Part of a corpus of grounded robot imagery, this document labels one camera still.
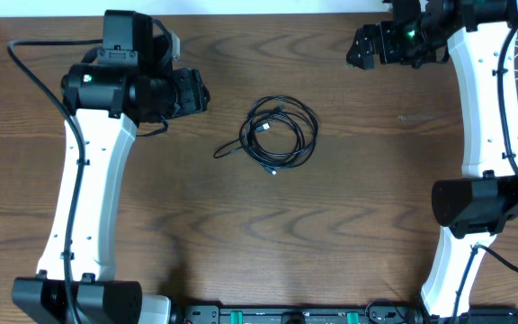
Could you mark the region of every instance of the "wooden tabletop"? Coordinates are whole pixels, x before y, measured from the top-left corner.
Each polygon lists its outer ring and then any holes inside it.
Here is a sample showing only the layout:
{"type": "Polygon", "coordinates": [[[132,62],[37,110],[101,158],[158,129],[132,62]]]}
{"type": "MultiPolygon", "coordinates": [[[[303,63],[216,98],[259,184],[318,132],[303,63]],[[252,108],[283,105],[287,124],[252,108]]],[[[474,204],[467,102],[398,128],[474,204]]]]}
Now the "wooden tabletop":
{"type": "MultiPolygon", "coordinates": [[[[463,128],[452,63],[346,66],[356,29],[388,18],[161,17],[182,39],[175,67],[198,68],[212,100],[206,113],[173,120],[167,134],[131,149],[117,279],[137,280],[148,293],[238,305],[412,301],[439,237],[431,187],[460,178],[463,128]],[[313,157],[277,176],[243,152],[212,158],[264,95],[295,96],[320,119],[313,157]]],[[[13,279],[35,274],[65,153],[61,116],[5,44],[101,38],[102,21],[0,19],[0,322],[29,321],[12,304],[13,279]]],[[[59,95],[61,77],[86,49],[18,54],[59,95]]],[[[494,248],[518,265],[518,219],[494,248]]],[[[485,257],[470,303],[518,307],[518,274],[485,257]]]]}

